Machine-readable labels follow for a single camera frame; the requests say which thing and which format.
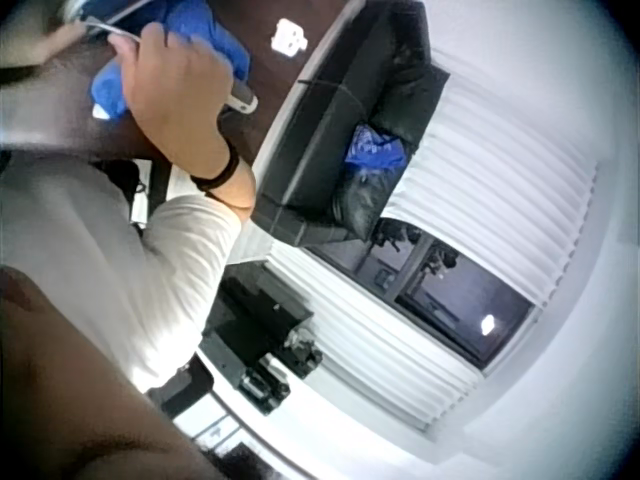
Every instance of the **person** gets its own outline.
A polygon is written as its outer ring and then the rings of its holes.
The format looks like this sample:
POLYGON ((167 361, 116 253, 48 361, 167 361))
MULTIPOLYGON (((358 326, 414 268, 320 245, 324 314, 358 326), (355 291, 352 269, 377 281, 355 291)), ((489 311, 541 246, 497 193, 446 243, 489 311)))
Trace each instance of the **person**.
POLYGON ((7 268, 0 340, 2 478, 227 478, 224 461, 207 459, 35 283, 7 268))
POLYGON ((121 36, 109 41, 142 132, 170 162, 212 187, 160 206, 139 236, 122 192, 88 163, 14 158, 0 177, 0 263, 31 278, 145 392, 195 353, 252 212, 255 179, 217 128, 232 86, 224 58, 160 24, 144 28, 139 46, 121 36))

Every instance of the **wrist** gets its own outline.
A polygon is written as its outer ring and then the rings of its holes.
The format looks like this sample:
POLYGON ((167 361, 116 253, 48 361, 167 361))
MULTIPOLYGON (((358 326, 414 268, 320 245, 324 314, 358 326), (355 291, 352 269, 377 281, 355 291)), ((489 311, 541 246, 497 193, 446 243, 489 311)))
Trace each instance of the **wrist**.
POLYGON ((189 175, 203 179, 218 177, 229 164, 231 153, 226 140, 216 133, 206 141, 194 143, 191 153, 186 153, 184 161, 177 163, 189 175))

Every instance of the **sofa armrest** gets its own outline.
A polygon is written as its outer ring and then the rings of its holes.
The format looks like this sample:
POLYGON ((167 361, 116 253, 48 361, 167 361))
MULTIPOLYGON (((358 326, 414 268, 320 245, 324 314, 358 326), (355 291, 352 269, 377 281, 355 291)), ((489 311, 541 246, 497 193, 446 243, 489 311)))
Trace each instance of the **sofa armrest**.
POLYGON ((277 205, 265 196, 258 197, 251 219, 273 238, 293 247, 322 245, 355 238, 332 220, 307 219, 295 210, 277 205))

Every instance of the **window blind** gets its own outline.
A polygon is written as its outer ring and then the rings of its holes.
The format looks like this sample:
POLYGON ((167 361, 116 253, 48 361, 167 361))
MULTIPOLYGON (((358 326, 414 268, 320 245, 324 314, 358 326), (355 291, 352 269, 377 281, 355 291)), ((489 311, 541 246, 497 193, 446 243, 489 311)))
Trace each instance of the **window blind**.
POLYGON ((312 254, 275 242, 267 267, 314 312, 310 329, 323 366, 412 427, 424 430, 482 380, 476 368, 312 254))
POLYGON ((537 306, 568 266, 597 162, 451 76, 383 217, 448 243, 537 306))

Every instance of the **dark wooden desk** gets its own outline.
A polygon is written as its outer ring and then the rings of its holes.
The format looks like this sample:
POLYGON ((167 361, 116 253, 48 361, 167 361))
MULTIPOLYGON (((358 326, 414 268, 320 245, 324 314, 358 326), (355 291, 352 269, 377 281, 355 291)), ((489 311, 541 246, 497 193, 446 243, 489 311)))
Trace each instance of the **dark wooden desk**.
MULTIPOLYGON (((249 50, 249 85, 259 98, 249 116, 230 113, 221 129, 253 162, 302 67, 346 0, 209 0, 216 18, 249 50), (309 46, 290 59, 271 50, 279 19, 302 26, 309 46)), ((118 122, 91 116, 89 86, 113 56, 104 41, 75 45, 27 80, 0 89, 2 149, 64 151, 100 158, 161 159, 130 117, 118 122)))

